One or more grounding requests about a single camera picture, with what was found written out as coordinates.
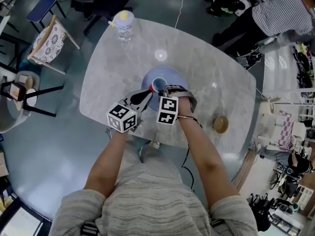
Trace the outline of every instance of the floor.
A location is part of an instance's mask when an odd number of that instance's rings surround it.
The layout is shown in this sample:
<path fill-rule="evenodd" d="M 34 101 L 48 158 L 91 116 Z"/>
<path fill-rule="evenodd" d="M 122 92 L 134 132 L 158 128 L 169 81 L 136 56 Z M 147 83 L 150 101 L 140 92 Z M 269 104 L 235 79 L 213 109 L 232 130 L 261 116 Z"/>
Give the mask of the floor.
<path fill-rule="evenodd" d="M 15 34 L 10 28 L 6 28 L 5 32 L 32 42 L 37 34 L 25 17 L 37 1 L 18 0 L 10 22 L 16 25 L 20 33 Z M 182 0 L 131 0 L 130 6 L 134 7 L 134 14 L 138 18 L 174 27 L 181 2 Z M 32 113 L 26 122 L 5 133 L 2 142 L 14 191 L 27 205 L 48 219 L 53 219 L 64 195 L 84 186 L 92 164 L 109 141 L 105 133 L 106 126 L 79 112 L 85 71 L 99 38 L 106 30 L 107 22 L 99 21 L 88 37 L 83 37 L 82 31 L 87 23 L 82 14 L 70 8 L 69 0 L 60 0 L 60 4 L 67 15 L 66 19 L 62 18 L 57 8 L 52 10 L 81 49 L 77 50 L 68 41 L 54 61 L 55 66 L 67 71 L 66 75 L 42 69 L 41 89 L 60 85 L 64 85 L 64 89 L 39 97 L 36 106 L 51 112 L 57 111 L 57 117 Z M 234 16 L 214 18 L 205 13 L 206 7 L 207 4 L 202 0 L 184 0 L 177 28 L 211 42 L 214 33 L 222 32 L 235 19 Z M 43 22 L 47 26 L 50 20 L 51 16 L 47 15 Z M 253 67 L 250 72 L 256 77 L 256 86 L 261 90 L 264 62 Z M 242 151 L 224 161 L 230 179 L 239 171 L 247 153 L 258 108 L 259 101 L 255 104 L 252 125 Z M 184 149 L 162 145 L 161 150 L 180 167 L 186 154 Z M 190 156 L 186 166 L 194 174 L 196 195 L 206 205 L 201 181 Z M 183 182 L 190 186 L 190 175 L 185 169 L 180 169 L 180 173 Z"/>

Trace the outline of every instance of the white table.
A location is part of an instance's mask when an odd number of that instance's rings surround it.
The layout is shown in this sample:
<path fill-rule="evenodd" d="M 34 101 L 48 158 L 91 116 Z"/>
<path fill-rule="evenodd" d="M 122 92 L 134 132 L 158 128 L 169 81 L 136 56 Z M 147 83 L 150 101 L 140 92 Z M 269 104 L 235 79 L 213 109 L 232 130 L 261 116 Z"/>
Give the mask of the white table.
<path fill-rule="evenodd" d="M 165 50 L 167 59 L 155 58 Z M 108 27 L 99 40 L 83 81 L 80 111 L 107 125 L 106 112 L 114 102 L 141 87 L 151 68 L 168 65 L 186 78 L 188 89 L 197 98 L 197 119 L 220 153 L 239 153 L 253 115 L 255 78 L 241 65 L 212 45 L 180 30 L 135 20 L 134 37 L 122 43 L 116 29 Z M 226 115 L 229 128 L 222 134 L 212 129 L 214 117 Z M 133 135 L 163 144 L 187 147 L 178 123 L 156 123 L 156 112 L 147 109 Z"/>

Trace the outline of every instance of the person in striped shirt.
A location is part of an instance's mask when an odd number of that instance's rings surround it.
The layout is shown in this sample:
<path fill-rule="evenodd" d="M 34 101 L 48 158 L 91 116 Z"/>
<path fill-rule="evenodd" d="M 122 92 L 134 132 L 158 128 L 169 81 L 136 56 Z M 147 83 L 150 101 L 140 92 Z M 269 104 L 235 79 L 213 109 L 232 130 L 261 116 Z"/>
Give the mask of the person in striped shirt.
<path fill-rule="evenodd" d="M 244 34 L 226 49 L 226 53 L 236 58 L 245 56 L 258 49 L 257 42 L 288 30 L 303 35 L 313 28 L 310 10 L 315 0 L 266 0 L 246 10 L 221 34 L 213 37 L 213 45 L 225 42 Z"/>

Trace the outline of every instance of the gray chair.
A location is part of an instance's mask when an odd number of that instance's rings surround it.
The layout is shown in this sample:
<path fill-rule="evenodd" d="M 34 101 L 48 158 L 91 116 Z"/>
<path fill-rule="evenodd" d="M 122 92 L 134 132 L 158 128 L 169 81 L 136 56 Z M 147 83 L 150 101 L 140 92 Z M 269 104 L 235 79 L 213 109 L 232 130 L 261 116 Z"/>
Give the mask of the gray chair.
<path fill-rule="evenodd" d="M 40 79 L 39 76 L 30 71 L 20 71 L 15 76 L 14 81 L 19 81 L 20 75 L 31 76 L 34 81 L 33 88 L 38 91 Z M 20 111 L 19 116 L 15 119 L 12 117 L 9 109 L 8 109 L 8 99 L 7 97 L 0 95 L 0 133 L 5 133 L 9 131 L 11 128 L 21 124 L 26 121 L 26 119 L 30 116 L 31 112 L 25 109 Z"/>

